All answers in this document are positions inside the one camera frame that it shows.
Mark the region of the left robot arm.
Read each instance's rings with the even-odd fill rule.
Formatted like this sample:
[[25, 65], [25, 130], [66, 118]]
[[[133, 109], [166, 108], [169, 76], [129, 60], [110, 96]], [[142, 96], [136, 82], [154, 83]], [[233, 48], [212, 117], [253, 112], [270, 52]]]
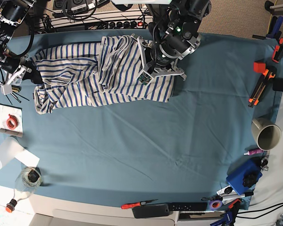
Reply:
[[153, 41], [135, 34], [141, 54], [142, 69], [136, 79], [148, 86], [158, 77], [181, 76], [183, 69], [177, 66], [179, 60], [192, 54], [200, 46], [198, 32], [201, 21], [211, 11], [209, 0], [173, 0], [168, 6], [150, 8], [153, 24], [149, 27]]

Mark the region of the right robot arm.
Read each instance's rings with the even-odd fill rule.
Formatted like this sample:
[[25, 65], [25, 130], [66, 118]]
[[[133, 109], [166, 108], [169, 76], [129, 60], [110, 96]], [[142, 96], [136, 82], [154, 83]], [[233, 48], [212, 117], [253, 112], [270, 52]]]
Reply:
[[[0, 5], [0, 71], [6, 73], [0, 80], [0, 89], [4, 95], [14, 95], [13, 87], [19, 87], [23, 80], [34, 84], [42, 84], [42, 78], [32, 61], [28, 60], [34, 40], [34, 23], [29, 15], [35, 0], [4, 0]], [[8, 49], [16, 28], [26, 22], [31, 30], [27, 48], [20, 54]]]

